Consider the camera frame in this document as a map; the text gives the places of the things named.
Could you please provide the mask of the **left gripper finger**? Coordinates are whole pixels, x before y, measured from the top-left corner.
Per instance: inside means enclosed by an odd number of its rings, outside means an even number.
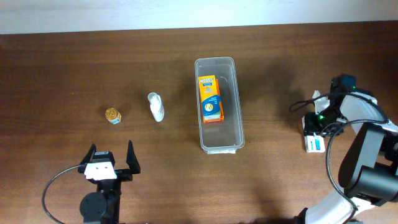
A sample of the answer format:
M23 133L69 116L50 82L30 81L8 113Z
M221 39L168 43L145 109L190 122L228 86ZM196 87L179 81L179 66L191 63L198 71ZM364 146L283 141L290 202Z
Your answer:
M96 152L96 145L92 144L86 156L81 160L80 165L89 163Z
M129 166L131 174L140 174L141 167L134 152L133 143L131 140L128 142L126 163Z

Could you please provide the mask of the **white Panadol box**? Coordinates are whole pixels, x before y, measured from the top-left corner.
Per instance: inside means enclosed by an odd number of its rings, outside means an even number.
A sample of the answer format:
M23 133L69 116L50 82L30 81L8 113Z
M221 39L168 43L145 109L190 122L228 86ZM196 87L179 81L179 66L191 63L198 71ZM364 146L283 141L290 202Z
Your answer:
M316 123L316 119L308 114L302 118L303 139L307 153L323 153L326 151L324 138L321 137L321 129Z

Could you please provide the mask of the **white spray bottle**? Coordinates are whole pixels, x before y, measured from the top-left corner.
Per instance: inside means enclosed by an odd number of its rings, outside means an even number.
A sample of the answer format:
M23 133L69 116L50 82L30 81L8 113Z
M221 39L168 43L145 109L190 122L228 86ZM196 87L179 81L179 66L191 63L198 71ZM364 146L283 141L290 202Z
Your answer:
M149 93L148 100L150 103L150 110L154 119L157 122L161 122L164 119L165 111L160 95L155 92Z

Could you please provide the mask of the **orange medicine box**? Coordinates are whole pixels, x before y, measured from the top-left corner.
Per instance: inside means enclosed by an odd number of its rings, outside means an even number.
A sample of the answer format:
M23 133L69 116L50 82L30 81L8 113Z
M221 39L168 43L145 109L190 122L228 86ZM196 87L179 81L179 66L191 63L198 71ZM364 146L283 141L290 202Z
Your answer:
M218 91L218 103L220 107L220 117L218 118L218 121L223 121L224 120L224 112L223 112L223 105L222 105L222 100L221 100L221 91L220 91L220 86L219 86L219 81L216 79L216 87Z

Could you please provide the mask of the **yellow blue Woods box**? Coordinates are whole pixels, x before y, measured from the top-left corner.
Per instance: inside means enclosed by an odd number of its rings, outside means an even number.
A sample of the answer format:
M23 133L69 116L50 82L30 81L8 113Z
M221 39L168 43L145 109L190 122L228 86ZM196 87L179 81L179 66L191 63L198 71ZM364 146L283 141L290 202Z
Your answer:
M200 103L204 123L217 122L220 117L216 79L214 75L198 77Z

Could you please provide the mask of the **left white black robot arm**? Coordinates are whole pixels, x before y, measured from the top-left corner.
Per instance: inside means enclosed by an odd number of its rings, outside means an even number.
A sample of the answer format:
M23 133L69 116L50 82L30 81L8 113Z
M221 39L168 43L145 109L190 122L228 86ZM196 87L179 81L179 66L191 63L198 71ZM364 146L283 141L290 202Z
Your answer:
M96 185L96 191L84 196L80 202L84 223L119 223L121 184L132 181L134 174L141 173L132 141L128 142L126 164L127 169L115 169L113 153L98 152L96 145L91 145L78 168L86 180Z

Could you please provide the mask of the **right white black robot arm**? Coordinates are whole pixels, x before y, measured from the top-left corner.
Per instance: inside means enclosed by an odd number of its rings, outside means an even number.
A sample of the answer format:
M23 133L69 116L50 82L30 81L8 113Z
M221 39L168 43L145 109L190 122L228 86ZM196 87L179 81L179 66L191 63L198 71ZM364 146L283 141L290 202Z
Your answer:
M309 100L290 105L291 112L307 105L314 111L302 118L307 152L325 153L325 168L333 191L304 208L292 223L357 223L359 213L397 202L397 125L370 91L356 86L354 76L332 79L329 93L316 90ZM338 180L330 169L333 141L351 127L356 136L343 158Z

